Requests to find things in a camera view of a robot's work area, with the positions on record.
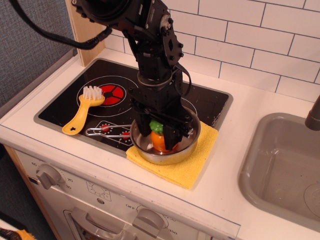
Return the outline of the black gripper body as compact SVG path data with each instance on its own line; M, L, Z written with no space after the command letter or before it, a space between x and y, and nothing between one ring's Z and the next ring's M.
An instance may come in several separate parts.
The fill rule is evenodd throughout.
M162 89L139 84L127 90L135 111L135 121L138 114L147 114L151 120L174 127L184 137L192 131L192 117L182 106L183 83L170 82Z

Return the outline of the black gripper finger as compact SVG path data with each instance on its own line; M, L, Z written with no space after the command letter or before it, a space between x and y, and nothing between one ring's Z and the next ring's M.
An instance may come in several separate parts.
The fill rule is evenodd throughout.
M147 137L151 133L150 122L151 117L148 114L139 113L136 117L138 129L143 137Z
M168 151L173 150L173 148L182 141L183 135L178 129L170 125L165 125L163 127L163 136L165 149Z

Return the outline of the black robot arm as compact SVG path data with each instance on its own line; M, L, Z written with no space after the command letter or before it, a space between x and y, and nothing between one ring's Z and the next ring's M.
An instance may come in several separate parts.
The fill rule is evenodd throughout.
M85 42L48 32L33 23L16 0L11 1L11 5L22 20L41 36L82 50L93 49L113 30L122 32L138 63L138 86L129 89L128 94L141 134L148 136L151 133L151 120L161 123L168 151L183 137L191 135L192 117L181 104L185 94L183 75L187 72L179 63L183 44L175 35L173 20L162 1L72 1L83 18L105 26L105 30Z

